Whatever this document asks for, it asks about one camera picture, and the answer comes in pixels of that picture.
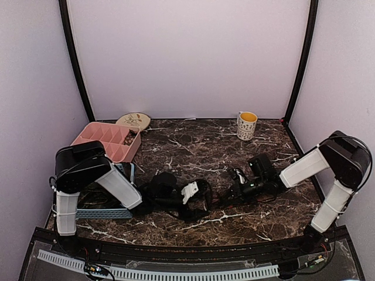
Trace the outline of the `brown red patterned tie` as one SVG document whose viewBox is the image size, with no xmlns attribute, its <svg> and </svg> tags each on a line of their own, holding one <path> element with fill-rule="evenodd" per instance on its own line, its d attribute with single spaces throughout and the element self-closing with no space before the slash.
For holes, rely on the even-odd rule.
<svg viewBox="0 0 375 281">
<path fill-rule="evenodd" d="M 213 196 L 209 193 L 204 195 L 204 206 L 207 210 L 226 210 L 244 205 L 248 205 L 248 202 L 245 202 L 240 197 L 219 197 L 218 195 Z"/>
</svg>

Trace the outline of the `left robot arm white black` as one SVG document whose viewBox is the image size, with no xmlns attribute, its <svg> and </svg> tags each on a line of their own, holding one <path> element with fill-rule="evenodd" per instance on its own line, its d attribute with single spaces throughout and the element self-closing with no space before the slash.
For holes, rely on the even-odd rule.
<svg viewBox="0 0 375 281">
<path fill-rule="evenodd" d="M 56 230 L 60 246 L 78 255 L 83 243 L 76 238 L 80 193 L 98 184 L 117 199 L 133 216 L 163 211 L 178 220 L 195 222 L 209 215 L 213 191 L 208 181 L 197 179 L 183 187 L 169 172 L 155 175 L 150 182 L 136 186 L 106 155 L 97 140 L 60 149 L 55 157 L 55 176 L 49 180 L 55 193 Z"/>
</svg>

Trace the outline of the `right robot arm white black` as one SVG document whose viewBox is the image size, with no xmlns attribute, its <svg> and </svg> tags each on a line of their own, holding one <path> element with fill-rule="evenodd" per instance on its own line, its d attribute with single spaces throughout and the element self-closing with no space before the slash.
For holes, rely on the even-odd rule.
<svg viewBox="0 0 375 281">
<path fill-rule="evenodd" d="M 322 243 L 320 234 L 345 212 L 354 195 L 369 180 L 373 155 L 362 140 L 335 131 L 282 170 L 277 170 L 265 153 L 252 157 L 248 165 L 253 179 L 248 179 L 239 168 L 232 169 L 234 184 L 226 191 L 222 204 L 252 203 L 262 194 L 276 197 L 319 174 L 332 176 L 330 189 L 325 192 L 319 210 L 306 227 L 310 232 L 299 240 L 299 249 L 311 254 Z"/>
</svg>

